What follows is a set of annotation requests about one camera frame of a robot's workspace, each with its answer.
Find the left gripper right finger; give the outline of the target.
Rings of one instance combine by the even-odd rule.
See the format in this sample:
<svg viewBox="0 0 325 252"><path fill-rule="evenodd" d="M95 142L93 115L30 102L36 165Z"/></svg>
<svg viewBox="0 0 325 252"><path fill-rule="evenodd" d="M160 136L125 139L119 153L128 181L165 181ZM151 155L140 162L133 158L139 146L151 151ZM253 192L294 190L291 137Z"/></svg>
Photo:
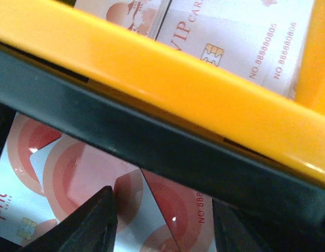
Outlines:
<svg viewBox="0 0 325 252"><path fill-rule="evenodd" d="M232 208L215 199L212 204L217 251L272 251Z"/></svg>

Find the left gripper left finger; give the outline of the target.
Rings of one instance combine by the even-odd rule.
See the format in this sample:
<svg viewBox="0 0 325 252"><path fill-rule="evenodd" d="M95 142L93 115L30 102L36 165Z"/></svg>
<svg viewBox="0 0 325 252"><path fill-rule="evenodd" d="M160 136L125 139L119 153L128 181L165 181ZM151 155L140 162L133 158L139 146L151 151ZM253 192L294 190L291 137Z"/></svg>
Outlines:
<svg viewBox="0 0 325 252"><path fill-rule="evenodd" d="M105 186L57 226L19 251L113 251L117 224L113 190Z"/></svg>

